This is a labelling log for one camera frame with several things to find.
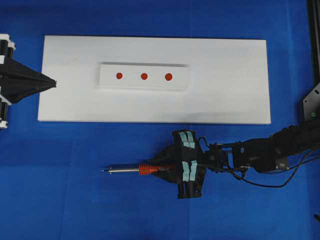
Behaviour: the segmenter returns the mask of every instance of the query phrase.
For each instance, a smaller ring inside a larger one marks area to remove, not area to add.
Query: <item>white rectangular platform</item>
[[[265,40],[46,36],[42,73],[39,121],[271,123]]]

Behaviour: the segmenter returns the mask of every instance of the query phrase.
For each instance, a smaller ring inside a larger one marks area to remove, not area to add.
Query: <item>white block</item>
[[[185,91],[189,87],[189,71],[187,66],[103,63],[99,85],[101,88]]]
[[[167,67],[154,79],[173,66],[189,83],[112,86],[112,64]],[[40,94],[40,121],[271,123],[265,40],[46,36],[42,72],[57,88]]]

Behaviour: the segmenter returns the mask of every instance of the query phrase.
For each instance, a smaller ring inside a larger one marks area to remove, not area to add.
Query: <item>blue background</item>
[[[209,172],[203,197],[184,200],[177,200],[174,184],[153,176],[99,172],[101,166],[150,159],[178,129],[225,143],[268,137],[298,123],[300,100],[314,82],[304,0],[11,0],[1,2],[0,22],[0,33],[16,42],[15,59],[36,71],[42,69],[45,35],[266,39],[272,120],[38,122],[39,95],[28,97],[10,107],[9,128],[0,132],[1,240],[320,238],[313,218],[320,213],[320,162],[303,166],[281,189]],[[247,177],[280,184],[288,174],[251,170]]]

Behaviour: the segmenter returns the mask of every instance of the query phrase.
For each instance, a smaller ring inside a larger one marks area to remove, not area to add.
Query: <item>light blue tape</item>
[[[187,140],[187,135],[186,135],[186,133],[185,133],[185,132],[180,132],[179,135],[180,135],[180,138],[181,138],[181,140],[182,140],[182,142],[183,142],[183,146],[189,148],[190,145],[189,145],[189,142],[188,142],[188,140]]]
[[[182,167],[183,167],[182,181],[189,182],[189,173],[190,173],[189,164],[186,161],[183,161]]]
[[[190,148],[194,149],[195,148],[195,142],[194,142],[194,137],[192,136],[192,133],[187,131],[186,134],[188,135],[188,142]]]
[[[197,166],[198,163],[197,161],[192,161],[191,162],[191,172],[190,172],[190,181],[196,180],[196,172],[197,172]]]

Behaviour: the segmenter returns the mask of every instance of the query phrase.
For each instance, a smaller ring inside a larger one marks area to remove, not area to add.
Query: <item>red dot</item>
[[[172,80],[172,74],[171,73],[167,73],[164,77],[165,77],[165,80],[167,80],[167,81]]]
[[[123,77],[123,75],[122,75],[121,72],[118,72],[118,73],[116,74],[116,78],[117,78],[117,79],[122,79],[122,77]]]
[[[142,80],[146,80],[147,78],[148,78],[148,74],[146,74],[145,72],[141,74]]]

